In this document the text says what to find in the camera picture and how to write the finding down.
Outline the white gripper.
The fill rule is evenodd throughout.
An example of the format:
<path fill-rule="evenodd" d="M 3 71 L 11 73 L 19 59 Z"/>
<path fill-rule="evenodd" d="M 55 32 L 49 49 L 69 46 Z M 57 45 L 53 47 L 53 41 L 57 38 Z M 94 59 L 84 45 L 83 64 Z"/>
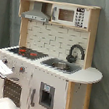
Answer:
<path fill-rule="evenodd" d="M 11 74 L 12 74 L 11 69 L 8 66 L 6 66 L 5 63 L 2 62 L 2 60 L 0 60 L 0 76 L 2 78 L 5 78 Z"/>

